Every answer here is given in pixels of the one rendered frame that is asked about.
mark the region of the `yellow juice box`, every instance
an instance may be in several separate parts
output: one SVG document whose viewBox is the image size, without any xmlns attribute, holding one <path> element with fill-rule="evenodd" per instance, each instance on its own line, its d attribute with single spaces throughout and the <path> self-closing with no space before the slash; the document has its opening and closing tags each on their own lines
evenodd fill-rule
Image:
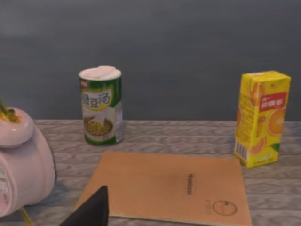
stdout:
<svg viewBox="0 0 301 226">
<path fill-rule="evenodd" d="M 276 71 L 242 75 L 234 156 L 243 165 L 278 160 L 290 81 Z"/>
</svg>

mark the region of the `wooden table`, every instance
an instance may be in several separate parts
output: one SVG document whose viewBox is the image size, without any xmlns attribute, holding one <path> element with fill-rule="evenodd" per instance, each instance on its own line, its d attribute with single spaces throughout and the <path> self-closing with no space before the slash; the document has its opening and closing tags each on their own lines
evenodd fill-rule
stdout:
<svg viewBox="0 0 301 226">
<path fill-rule="evenodd" d="M 57 226 L 71 213 L 107 149 L 232 157 L 234 146 L 231 121 L 127 121 L 124 141 L 111 147 L 88 145 L 81 120 L 35 122 L 54 152 L 58 174 L 52 194 L 27 207 L 36 226 Z M 287 122 L 283 134 L 278 162 L 242 168 L 254 226 L 301 226 L 301 122 Z M 0 226 L 24 225 L 18 213 L 0 219 Z M 111 218 L 109 226 L 188 225 Z"/>
</svg>

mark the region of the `gray wall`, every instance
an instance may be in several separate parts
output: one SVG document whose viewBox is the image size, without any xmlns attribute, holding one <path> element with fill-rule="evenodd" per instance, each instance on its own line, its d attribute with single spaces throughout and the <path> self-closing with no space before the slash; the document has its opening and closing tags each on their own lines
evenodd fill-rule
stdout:
<svg viewBox="0 0 301 226">
<path fill-rule="evenodd" d="M 81 118 L 77 74 L 123 72 L 126 119 L 234 120 L 240 76 L 293 78 L 300 0 L 0 0 L 0 97 L 36 119 Z"/>
</svg>

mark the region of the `green can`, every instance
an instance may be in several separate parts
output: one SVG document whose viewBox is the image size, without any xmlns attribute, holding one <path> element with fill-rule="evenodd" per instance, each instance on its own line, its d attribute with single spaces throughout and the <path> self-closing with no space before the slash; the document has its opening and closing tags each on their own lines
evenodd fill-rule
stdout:
<svg viewBox="0 0 301 226">
<path fill-rule="evenodd" d="M 111 66 L 79 73 L 85 139 L 92 145 L 118 143 L 124 135 L 121 71 Z"/>
</svg>

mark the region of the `brown notebook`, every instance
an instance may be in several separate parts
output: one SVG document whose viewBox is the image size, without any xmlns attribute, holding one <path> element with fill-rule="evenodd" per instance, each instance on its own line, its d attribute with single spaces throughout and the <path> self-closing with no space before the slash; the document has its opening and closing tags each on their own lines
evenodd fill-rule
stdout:
<svg viewBox="0 0 301 226">
<path fill-rule="evenodd" d="M 103 185 L 110 216 L 252 225 L 237 159 L 105 152 L 75 208 Z"/>
</svg>

